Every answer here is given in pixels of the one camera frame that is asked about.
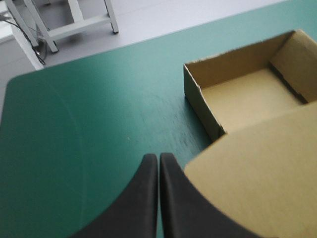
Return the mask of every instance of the open cardboard box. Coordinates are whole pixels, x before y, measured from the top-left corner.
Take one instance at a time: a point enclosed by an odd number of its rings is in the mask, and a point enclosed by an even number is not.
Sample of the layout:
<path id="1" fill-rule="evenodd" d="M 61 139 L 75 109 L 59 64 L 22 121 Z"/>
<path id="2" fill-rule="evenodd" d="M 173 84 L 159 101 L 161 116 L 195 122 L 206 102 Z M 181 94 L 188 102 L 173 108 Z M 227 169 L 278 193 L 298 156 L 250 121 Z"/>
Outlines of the open cardboard box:
<path id="1" fill-rule="evenodd" d="M 212 140 L 317 99 L 317 43 L 301 30 L 184 65 L 185 95 Z"/>
<path id="2" fill-rule="evenodd" d="M 316 238 L 317 43 L 298 30 L 185 64 L 184 88 L 217 140 L 186 165 L 195 188 L 260 237 Z"/>

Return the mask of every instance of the black cable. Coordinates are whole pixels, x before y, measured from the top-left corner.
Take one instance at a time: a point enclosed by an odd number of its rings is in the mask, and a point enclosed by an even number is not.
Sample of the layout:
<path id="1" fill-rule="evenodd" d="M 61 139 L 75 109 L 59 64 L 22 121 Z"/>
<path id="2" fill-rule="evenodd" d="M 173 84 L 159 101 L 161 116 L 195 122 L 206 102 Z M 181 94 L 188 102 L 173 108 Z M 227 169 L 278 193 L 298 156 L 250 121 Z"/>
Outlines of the black cable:
<path id="1" fill-rule="evenodd" d="M 35 53 L 36 57 L 38 58 L 39 62 L 40 62 L 42 65 L 45 65 L 44 60 L 38 55 L 38 52 L 36 51 L 36 49 L 35 49 L 34 46 L 32 45 L 30 38 L 25 34 L 25 32 L 22 30 L 22 28 L 21 28 L 19 25 L 14 24 L 14 23 L 12 23 L 12 22 L 9 22 L 9 21 L 7 21 L 7 20 L 2 20 L 2 19 L 0 19 L 0 21 L 4 21 L 4 22 L 6 22 L 6 23 L 11 24 L 12 26 L 15 26 L 15 27 L 19 28 L 20 31 L 23 33 L 24 37 L 26 38 L 26 40 L 30 43 L 30 45 L 31 45 L 31 47 L 32 47 L 32 50 L 34 51 L 34 53 Z"/>

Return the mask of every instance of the green table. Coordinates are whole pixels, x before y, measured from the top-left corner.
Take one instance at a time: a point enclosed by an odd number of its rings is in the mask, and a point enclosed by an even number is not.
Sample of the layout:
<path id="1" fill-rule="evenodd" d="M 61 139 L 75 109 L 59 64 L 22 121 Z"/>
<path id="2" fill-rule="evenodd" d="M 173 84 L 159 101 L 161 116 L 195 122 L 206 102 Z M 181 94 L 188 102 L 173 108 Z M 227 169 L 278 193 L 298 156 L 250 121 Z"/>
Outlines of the green table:
<path id="1" fill-rule="evenodd" d="M 297 28 L 317 40 L 316 0 L 13 79 L 0 126 L 0 237 L 70 235 L 114 201 L 145 153 L 173 152 L 184 166 L 211 142 L 185 100 L 183 63 Z"/>

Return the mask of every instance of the white chair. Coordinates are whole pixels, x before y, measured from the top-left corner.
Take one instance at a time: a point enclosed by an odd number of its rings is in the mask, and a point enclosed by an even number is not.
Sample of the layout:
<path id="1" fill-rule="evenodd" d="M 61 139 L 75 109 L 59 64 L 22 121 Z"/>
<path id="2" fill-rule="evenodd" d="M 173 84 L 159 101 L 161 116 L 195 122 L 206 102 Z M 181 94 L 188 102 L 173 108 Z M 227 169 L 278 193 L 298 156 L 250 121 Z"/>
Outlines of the white chair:
<path id="1" fill-rule="evenodd" d="M 44 39 L 46 40 L 52 52 L 58 51 L 55 40 L 59 40 L 64 37 L 83 32 L 95 26 L 100 26 L 103 24 L 110 23 L 112 25 L 113 32 L 118 33 L 119 29 L 118 29 L 118 25 L 117 25 L 114 12 L 112 9 L 111 0 L 104 0 L 104 1 L 105 1 L 107 13 L 103 15 L 91 17 L 88 19 L 84 19 L 82 12 L 80 10 L 78 1 L 68 0 L 69 7 L 74 19 L 74 23 L 71 23 L 62 27 L 58 27 L 53 30 L 49 30 L 45 26 L 45 23 L 43 22 L 37 7 L 34 5 L 33 0 L 24 0 L 26 6 L 31 12 L 32 17 L 34 18 L 40 32 L 42 33 Z"/>

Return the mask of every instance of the floor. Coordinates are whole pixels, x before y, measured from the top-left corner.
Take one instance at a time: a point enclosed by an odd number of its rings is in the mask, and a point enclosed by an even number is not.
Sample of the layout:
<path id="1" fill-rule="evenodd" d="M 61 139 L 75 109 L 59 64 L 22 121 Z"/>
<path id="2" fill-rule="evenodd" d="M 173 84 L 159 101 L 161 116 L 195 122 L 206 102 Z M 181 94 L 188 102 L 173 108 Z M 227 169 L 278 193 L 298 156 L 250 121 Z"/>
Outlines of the floor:
<path id="1" fill-rule="evenodd" d="M 59 52 L 48 52 L 45 61 L 47 66 L 53 66 L 281 1 L 112 0 L 119 34 L 113 34 L 109 24 L 58 40 Z M 66 0 L 51 0 L 49 6 L 43 5 L 43 0 L 35 2 L 50 29 L 72 22 Z M 103 0 L 79 0 L 79 3 L 85 18 L 105 12 Z M 0 90 L 0 109 L 4 93 L 4 89 Z"/>

